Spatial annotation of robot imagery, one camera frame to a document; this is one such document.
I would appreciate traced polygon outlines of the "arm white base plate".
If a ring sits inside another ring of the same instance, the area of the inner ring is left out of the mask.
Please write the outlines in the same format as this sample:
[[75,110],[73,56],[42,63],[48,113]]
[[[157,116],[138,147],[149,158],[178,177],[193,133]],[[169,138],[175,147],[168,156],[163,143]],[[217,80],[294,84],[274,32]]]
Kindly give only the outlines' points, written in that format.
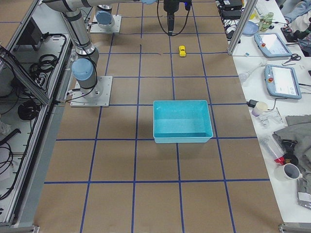
[[109,24],[101,24],[101,23],[98,24],[97,19],[94,16],[93,21],[89,25],[89,32],[93,34],[119,33],[121,28],[121,18],[122,15],[112,15],[112,19]]
[[79,83],[76,81],[75,88],[79,91],[73,93],[73,100],[70,101],[71,107],[108,107],[111,96],[112,76],[98,76],[97,84],[94,89],[80,89]]

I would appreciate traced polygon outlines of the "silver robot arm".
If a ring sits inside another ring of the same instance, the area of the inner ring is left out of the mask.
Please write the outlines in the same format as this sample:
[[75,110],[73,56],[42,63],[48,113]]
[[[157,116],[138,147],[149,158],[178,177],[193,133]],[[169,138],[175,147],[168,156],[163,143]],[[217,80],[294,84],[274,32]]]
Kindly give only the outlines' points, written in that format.
[[[173,34],[174,19],[175,19],[174,14],[179,10],[179,4],[181,2],[184,3],[185,10],[187,11],[187,15],[186,15],[185,23],[184,23],[182,29],[180,30],[180,32]],[[192,1],[191,0],[164,0],[163,9],[167,13],[167,26],[168,26],[167,35],[168,36],[177,36],[180,33],[182,33],[182,31],[184,30],[184,28],[188,22],[188,17],[189,17],[191,7],[192,7]]]
[[122,0],[44,0],[48,7],[60,12],[65,21],[66,28],[75,44],[75,51],[79,58],[87,58],[94,67],[99,58],[99,52],[92,44],[82,19],[81,8],[97,5],[110,5],[123,3]]

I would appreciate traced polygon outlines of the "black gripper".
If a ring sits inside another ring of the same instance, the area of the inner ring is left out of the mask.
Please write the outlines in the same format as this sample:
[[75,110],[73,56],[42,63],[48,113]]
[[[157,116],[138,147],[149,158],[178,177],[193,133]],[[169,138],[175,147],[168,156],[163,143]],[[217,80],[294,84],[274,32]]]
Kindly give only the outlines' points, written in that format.
[[174,31],[174,20],[174,13],[167,13],[168,34],[172,34]]

